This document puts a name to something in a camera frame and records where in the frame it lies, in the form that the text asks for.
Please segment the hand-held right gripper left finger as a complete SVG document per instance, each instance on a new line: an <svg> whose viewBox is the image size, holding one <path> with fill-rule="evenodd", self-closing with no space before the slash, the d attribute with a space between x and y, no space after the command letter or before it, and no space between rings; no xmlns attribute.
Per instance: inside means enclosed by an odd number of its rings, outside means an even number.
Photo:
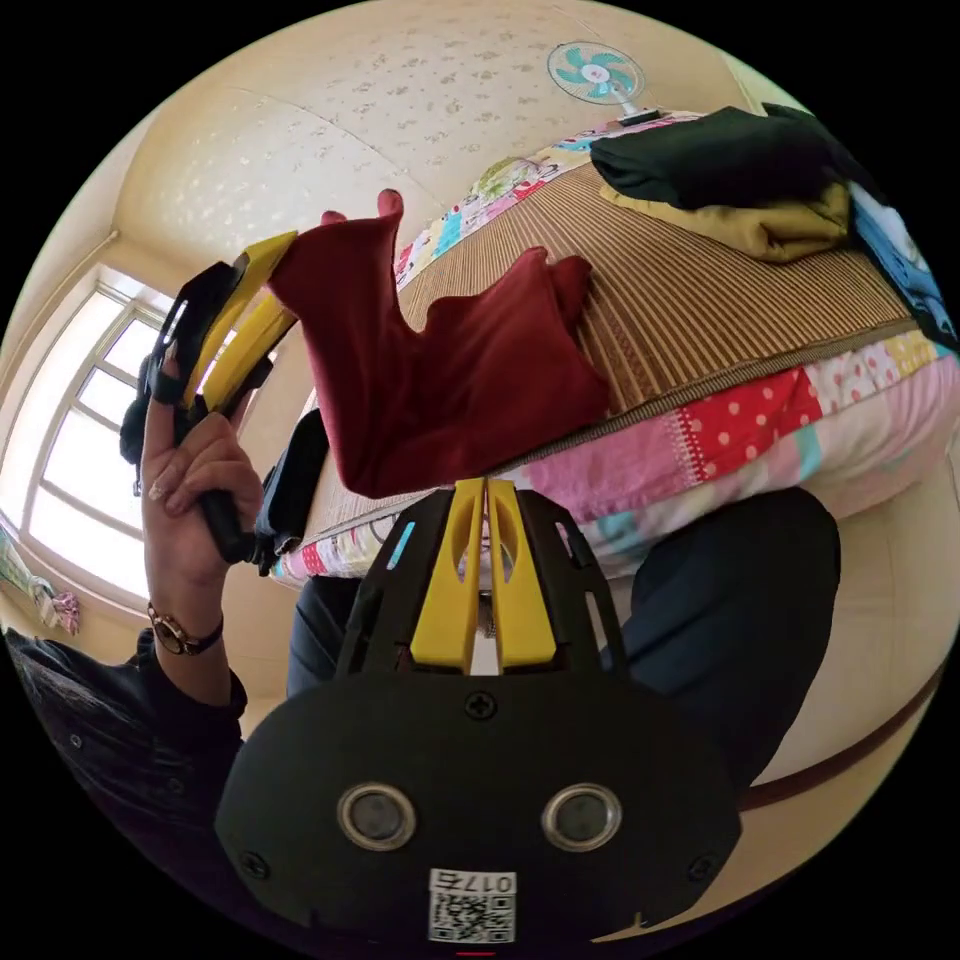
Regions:
<svg viewBox="0 0 960 960"><path fill-rule="evenodd" d="M478 625L485 480L457 483L410 651L426 669L469 669Z"/></svg>

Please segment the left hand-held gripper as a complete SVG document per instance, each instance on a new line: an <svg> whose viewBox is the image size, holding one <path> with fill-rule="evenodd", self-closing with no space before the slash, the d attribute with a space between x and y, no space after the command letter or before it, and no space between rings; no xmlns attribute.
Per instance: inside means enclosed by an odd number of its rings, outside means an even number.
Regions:
<svg viewBox="0 0 960 960"><path fill-rule="evenodd" d="M175 447L208 413L232 416L271 372L271 355L296 319L275 296L257 297L297 237L291 231L257 242L233 263L206 268L178 293L153 349L148 378L150 398L173 410ZM191 413L198 394L203 406ZM242 528L233 497L211 490L197 504L222 559L250 561L256 537Z"/></svg>

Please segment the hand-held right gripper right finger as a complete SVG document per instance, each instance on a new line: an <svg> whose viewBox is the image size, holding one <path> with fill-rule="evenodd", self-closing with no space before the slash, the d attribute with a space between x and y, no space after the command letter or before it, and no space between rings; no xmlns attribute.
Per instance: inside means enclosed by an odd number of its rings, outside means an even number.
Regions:
<svg viewBox="0 0 960 960"><path fill-rule="evenodd" d="M511 482L487 482L487 512L499 667L542 667L553 660L556 643L518 493Z"/></svg>

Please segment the person's left hand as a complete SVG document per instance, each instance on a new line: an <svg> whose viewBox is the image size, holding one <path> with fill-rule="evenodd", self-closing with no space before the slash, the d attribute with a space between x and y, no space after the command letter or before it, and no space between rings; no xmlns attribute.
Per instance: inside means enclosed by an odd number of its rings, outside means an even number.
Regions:
<svg viewBox="0 0 960 960"><path fill-rule="evenodd" d="M249 400L243 397L229 418L208 415L181 441L173 408L155 400L147 408L141 503L148 597L155 613L193 637L220 625L228 572L199 497L229 494L244 531L253 529L262 504L262 483L237 434Z"/></svg>

